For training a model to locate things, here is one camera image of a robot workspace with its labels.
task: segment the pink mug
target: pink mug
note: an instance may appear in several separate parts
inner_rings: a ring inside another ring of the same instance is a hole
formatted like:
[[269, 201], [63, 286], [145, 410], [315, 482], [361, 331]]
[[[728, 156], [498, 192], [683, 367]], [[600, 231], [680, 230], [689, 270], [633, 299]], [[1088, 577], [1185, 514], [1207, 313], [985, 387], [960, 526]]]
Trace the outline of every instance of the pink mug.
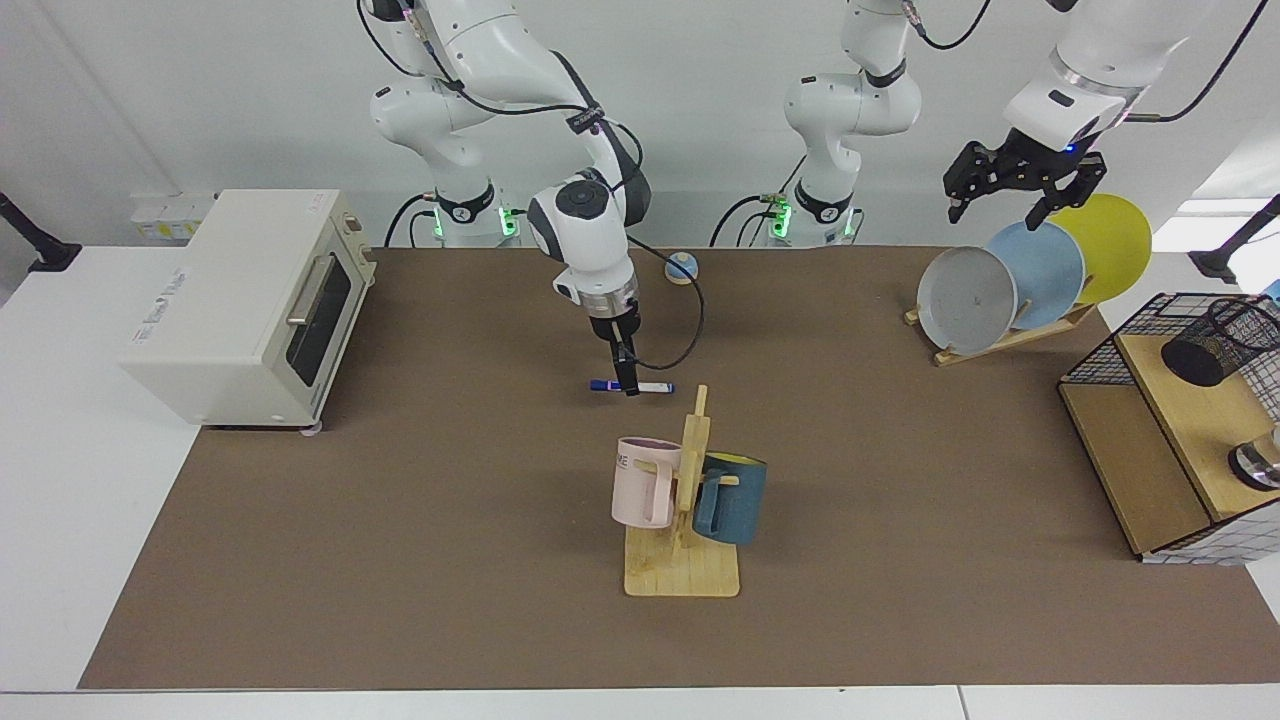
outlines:
[[625, 437], [613, 469], [613, 519], [632, 528], [667, 528], [676, 516], [672, 501], [680, 446], [664, 439]]

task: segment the plate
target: plate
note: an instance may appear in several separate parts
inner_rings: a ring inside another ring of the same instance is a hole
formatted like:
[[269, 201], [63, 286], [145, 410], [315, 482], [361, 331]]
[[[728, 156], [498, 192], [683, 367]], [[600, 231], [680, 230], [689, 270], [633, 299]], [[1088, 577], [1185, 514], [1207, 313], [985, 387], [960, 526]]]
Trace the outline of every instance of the plate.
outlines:
[[1116, 195], [1094, 195], [1050, 222], [1071, 233], [1091, 277], [1079, 301], [1105, 302], [1138, 282], [1151, 263], [1151, 223], [1137, 205]]
[[1009, 268], [982, 247], [952, 247], [920, 278], [920, 328], [933, 345], [975, 355], [1000, 342], [1014, 323], [1018, 287]]
[[987, 250], [1014, 274], [1018, 306], [1030, 306], [1018, 315], [1014, 329], [1034, 331], [1051, 325], [1075, 305], [1084, 287], [1084, 255], [1065, 229], [1043, 223], [1034, 231], [1014, 223], [996, 233]]

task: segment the light blue plate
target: light blue plate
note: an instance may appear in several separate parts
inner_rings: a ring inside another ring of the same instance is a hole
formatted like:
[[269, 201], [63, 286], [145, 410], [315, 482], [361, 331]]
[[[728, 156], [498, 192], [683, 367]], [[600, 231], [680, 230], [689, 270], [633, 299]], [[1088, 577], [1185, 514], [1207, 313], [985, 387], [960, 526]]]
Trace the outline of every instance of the light blue plate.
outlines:
[[1084, 254], [1071, 233], [1044, 223], [1034, 232], [1015, 223], [996, 233], [987, 250], [1000, 258], [1018, 284], [1018, 307], [1030, 307], [1014, 319], [1014, 329], [1033, 331], [1056, 323], [1084, 290]]

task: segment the marker pen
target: marker pen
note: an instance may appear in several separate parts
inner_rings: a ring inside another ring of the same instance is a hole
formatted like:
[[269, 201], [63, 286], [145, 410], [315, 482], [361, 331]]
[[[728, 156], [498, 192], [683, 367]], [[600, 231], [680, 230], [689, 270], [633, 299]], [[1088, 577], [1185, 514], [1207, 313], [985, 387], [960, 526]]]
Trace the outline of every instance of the marker pen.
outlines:
[[[672, 395], [676, 392], [676, 386], [673, 383], [639, 383], [640, 392], [652, 392], [657, 395]], [[590, 388], [593, 392], [622, 392], [622, 386], [617, 380], [591, 380]]]

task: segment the mug handle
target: mug handle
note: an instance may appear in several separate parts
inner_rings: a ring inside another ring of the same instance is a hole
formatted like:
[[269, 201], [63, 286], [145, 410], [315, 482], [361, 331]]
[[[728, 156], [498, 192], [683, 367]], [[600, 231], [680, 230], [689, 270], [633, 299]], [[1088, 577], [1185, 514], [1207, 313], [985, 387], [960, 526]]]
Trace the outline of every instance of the mug handle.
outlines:
[[671, 502], [671, 486], [675, 482], [672, 478], [675, 470], [669, 464], [654, 462], [654, 465], [658, 466], [658, 482], [652, 486], [653, 496], [649, 497], [645, 507], [644, 519], [646, 523], [653, 523], [667, 511], [667, 505]]
[[698, 511], [694, 514], [694, 529], [698, 534], [716, 534], [716, 507], [719, 503], [719, 482], [723, 475], [723, 470], [708, 470], [703, 479], [703, 495], [698, 498]]

